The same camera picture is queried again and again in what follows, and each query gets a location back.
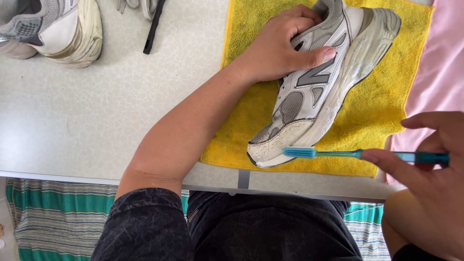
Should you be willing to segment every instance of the table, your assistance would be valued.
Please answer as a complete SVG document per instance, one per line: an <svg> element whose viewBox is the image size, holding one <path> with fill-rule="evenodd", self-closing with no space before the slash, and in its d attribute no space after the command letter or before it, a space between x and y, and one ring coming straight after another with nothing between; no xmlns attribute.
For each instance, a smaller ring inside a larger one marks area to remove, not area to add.
<svg viewBox="0 0 464 261"><path fill-rule="evenodd" d="M147 131L219 69L227 0L168 0L150 55L141 10L97 2L103 52L90 67L0 57L0 176L118 184ZM404 188L384 180L197 163L183 188L383 202Z"/></svg>

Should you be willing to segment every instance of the person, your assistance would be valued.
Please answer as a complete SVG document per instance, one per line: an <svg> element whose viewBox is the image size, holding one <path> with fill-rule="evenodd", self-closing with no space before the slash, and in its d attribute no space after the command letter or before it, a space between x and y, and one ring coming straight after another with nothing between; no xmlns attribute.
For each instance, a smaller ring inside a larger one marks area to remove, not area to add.
<svg viewBox="0 0 464 261"><path fill-rule="evenodd" d="M191 191L187 221L182 180L254 83L321 65L329 46L297 52L290 39L321 18L299 5L271 18L233 62L147 133L121 179L92 256L119 260L361 260L343 222L348 202ZM436 131L418 147L450 154L449 167L409 165L387 150L362 158L408 187L384 206L382 228L393 260L464 260L464 113L428 112L406 128Z"/></svg>

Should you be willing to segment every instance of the striped rug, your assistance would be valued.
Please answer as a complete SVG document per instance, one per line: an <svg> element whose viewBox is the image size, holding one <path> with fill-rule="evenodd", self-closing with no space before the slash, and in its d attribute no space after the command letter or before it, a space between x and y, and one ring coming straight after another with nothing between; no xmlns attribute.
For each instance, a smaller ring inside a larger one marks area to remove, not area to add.
<svg viewBox="0 0 464 261"><path fill-rule="evenodd" d="M9 178L21 261L89 261L117 186ZM187 212L188 190L182 191ZM345 223L364 260L390 260L380 228L381 204L352 202Z"/></svg>

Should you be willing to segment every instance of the gray n logo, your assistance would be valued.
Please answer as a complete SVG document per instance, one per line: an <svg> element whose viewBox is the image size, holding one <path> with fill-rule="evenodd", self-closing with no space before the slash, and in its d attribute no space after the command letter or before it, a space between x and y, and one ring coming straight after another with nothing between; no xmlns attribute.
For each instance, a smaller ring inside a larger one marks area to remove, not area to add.
<svg viewBox="0 0 464 261"><path fill-rule="evenodd" d="M307 72L305 72L302 76L298 78L296 81L295 88L304 85L311 85L311 84L326 84L329 82L330 73L325 74L318 74L325 69L329 68L335 62L335 57L333 57L330 61L325 62L324 64L319 65L316 68L313 68Z"/></svg>

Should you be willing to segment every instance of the toothbrush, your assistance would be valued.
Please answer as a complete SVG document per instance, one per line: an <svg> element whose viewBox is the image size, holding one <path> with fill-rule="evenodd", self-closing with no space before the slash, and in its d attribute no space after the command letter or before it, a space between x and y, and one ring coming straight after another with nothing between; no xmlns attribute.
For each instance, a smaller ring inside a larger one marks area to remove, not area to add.
<svg viewBox="0 0 464 261"><path fill-rule="evenodd" d="M304 147L288 147L282 150L283 154L288 157L298 157L298 158L316 158L316 157L352 157L361 159L361 152L364 150L354 150L354 151L317 151L313 148L304 148ZM400 152L392 151L400 159L406 162L414 163L426 163L426 164L440 164L443 166L448 166L450 158L448 153L431 153L424 151L416 152Z"/></svg>

